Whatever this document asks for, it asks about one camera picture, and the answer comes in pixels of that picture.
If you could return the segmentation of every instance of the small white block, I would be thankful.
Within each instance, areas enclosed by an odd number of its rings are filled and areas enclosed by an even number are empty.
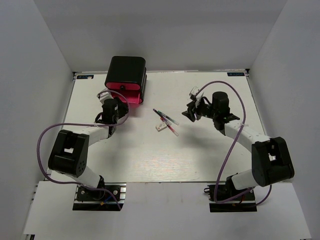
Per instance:
[[[167,125],[166,125],[164,122],[162,122],[162,123],[160,123],[160,124],[158,124],[158,125],[155,126],[155,129],[156,129],[158,132],[160,132],[160,131],[162,131],[163,129],[166,129],[166,128],[167,128]]]

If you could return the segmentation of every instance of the pen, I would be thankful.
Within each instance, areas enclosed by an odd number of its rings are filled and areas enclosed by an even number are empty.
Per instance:
[[[171,122],[173,122],[175,125],[179,125],[179,123],[178,123],[177,121],[175,121],[175,120],[173,120],[171,117],[165,115],[163,112],[158,111],[158,113],[159,113],[160,115],[162,115],[163,117],[167,118],[168,120],[170,120]]]
[[[165,124],[169,125],[169,122],[167,119],[164,118],[164,116],[162,116],[157,110],[153,109],[153,111],[159,115],[160,118],[163,118],[163,122],[165,122]]]
[[[176,135],[177,137],[179,136],[179,134],[165,121],[165,118],[161,117],[161,120],[166,124],[166,126],[171,130],[171,132],[173,132],[174,135]]]

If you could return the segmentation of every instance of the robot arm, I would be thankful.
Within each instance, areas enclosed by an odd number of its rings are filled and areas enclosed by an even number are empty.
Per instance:
[[[98,98],[103,111],[96,116],[96,123],[117,124],[118,120],[128,113],[128,106],[118,97],[112,98],[105,93],[98,94]],[[61,130],[49,157],[49,169],[65,174],[86,186],[104,188],[104,178],[87,166],[88,148],[96,142],[110,138],[115,130],[115,126],[83,127],[77,131]]]
[[[182,114],[192,122],[201,117],[213,120],[214,127],[223,135],[235,139],[242,122],[230,113],[229,99],[225,92],[215,92],[212,103],[202,95],[195,97],[196,90],[190,93],[192,102]],[[237,142],[251,152],[252,169],[229,176],[226,185],[231,191],[268,186],[294,176],[294,168],[286,141],[281,137],[271,138],[244,126]]]

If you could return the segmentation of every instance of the white wall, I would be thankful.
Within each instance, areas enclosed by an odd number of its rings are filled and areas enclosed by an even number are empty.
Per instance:
[[[0,1],[1,239],[20,239],[43,177],[36,160],[41,131],[63,120],[72,72],[32,0]],[[44,141],[48,159],[54,134]]]
[[[114,55],[148,70],[250,68],[287,0],[35,0],[71,69]]]
[[[315,240],[320,240],[319,73],[320,1],[289,0],[251,68],[250,86],[267,133],[287,141],[294,189]]]

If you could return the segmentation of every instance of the purple cable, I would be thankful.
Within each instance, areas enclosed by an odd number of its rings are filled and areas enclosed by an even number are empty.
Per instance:
[[[256,204],[253,204],[253,205],[244,206],[244,208],[253,208],[253,207],[256,207],[256,206],[259,206],[260,204],[262,204],[262,203],[263,203],[265,200],[267,200],[267,198],[269,197],[269,195],[270,195],[270,193],[271,193],[271,189],[272,189],[272,185],[270,185],[268,193],[266,194],[266,196],[264,197],[264,199],[262,199],[260,202],[258,202],[258,203],[256,203]]]
[[[39,168],[42,172],[42,174],[44,175],[44,177],[46,179],[48,179],[49,181],[55,183],[55,184],[77,184],[77,185],[81,185],[83,186],[84,188],[88,189],[88,190],[91,190],[91,191],[104,191],[108,194],[110,194],[110,196],[113,198],[113,200],[116,202],[119,210],[121,210],[121,206],[120,204],[118,203],[116,197],[112,194],[112,192],[110,192],[109,190],[105,189],[105,188],[95,188],[95,187],[89,187],[89,186],[85,186],[83,185],[81,182],[77,182],[77,181],[57,181],[57,180],[54,180],[52,179],[50,176],[48,176],[47,172],[45,171],[44,167],[42,166],[42,162],[41,162],[41,158],[40,158],[40,143],[41,143],[41,140],[43,138],[43,136],[45,135],[45,133],[54,128],[54,127],[58,127],[58,126],[83,126],[83,127],[115,127],[115,126],[119,126],[119,125],[122,125],[125,123],[125,121],[128,119],[129,117],[129,114],[130,114],[130,105],[129,105],[129,102],[128,100],[126,99],[125,96],[123,96],[122,94],[120,94],[119,92],[116,92],[116,91],[113,91],[113,90],[103,90],[101,91],[99,94],[103,94],[103,93],[115,93],[115,94],[118,94],[120,95],[121,97],[124,98],[125,102],[127,103],[128,105],[128,113],[126,114],[126,116],[124,117],[123,121],[120,122],[120,123],[117,123],[117,124],[87,124],[87,123],[56,123],[56,124],[53,124],[51,126],[48,126],[45,130],[43,130],[43,132],[40,134],[39,138],[38,138],[38,142],[36,144],[36,158],[37,158],[37,161],[38,161],[38,165],[39,165]]]
[[[229,157],[230,157],[230,154],[231,154],[232,150],[234,149],[234,147],[235,147],[235,145],[236,145],[236,142],[237,142],[237,140],[238,140],[238,138],[239,138],[239,136],[240,136],[240,134],[241,134],[241,132],[242,132],[242,129],[244,128],[244,124],[245,124],[246,118],[247,118],[246,108],[245,108],[244,102],[242,101],[242,98],[240,97],[240,95],[239,95],[239,93],[237,92],[237,90],[236,90],[232,85],[230,85],[229,83],[227,83],[227,82],[225,82],[225,81],[217,80],[217,81],[211,81],[211,82],[207,83],[206,85],[204,85],[204,86],[195,94],[195,97],[196,97],[203,89],[205,89],[207,86],[209,86],[209,85],[211,85],[211,84],[217,84],[217,83],[219,83],[219,84],[225,84],[225,85],[229,86],[229,87],[235,92],[235,94],[237,95],[237,97],[238,97],[239,100],[240,100],[240,103],[241,103],[241,106],[242,106],[242,110],[243,110],[242,125],[241,125],[238,133],[236,134],[236,136],[235,136],[235,138],[234,138],[234,140],[233,140],[233,142],[232,142],[232,144],[231,144],[231,147],[229,148],[228,153],[227,153],[226,156],[225,156],[225,159],[224,159],[224,161],[223,161],[223,163],[222,163],[222,166],[221,166],[221,168],[220,168],[218,177],[217,177],[216,182],[215,182],[215,187],[214,187],[214,192],[213,192],[213,200],[214,200],[217,204],[224,204],[224,203],[226,203],[226,202],[228,202],[228,201],[232,201],[232,200],[234,200],[234,199],[236,199],[236,198],[238,198],[238,197],[240,197],[240,196],[242,196],[242,195],[245,195],[245,194],[249,193],[249,192],[252,190],[252,188],[248,188],[248,189],[244,190],[243,192],[241,192],[241,193],[239,193],[239,194],[237,194],[237,195],[235,195],[235,196],[229,197],[229,198],[227,198],[227,199],[224,199],[224,200],[221,200],[221,201],[218,201],[218,200],[217,200],[218,186],[219,186],[219,182],[220,182],[220,178],[221,178],[222,172],[224,171],[225,166],[226,166],[226,164],[227,164],[227,161],[228,161],[228,159],[229,159]]]

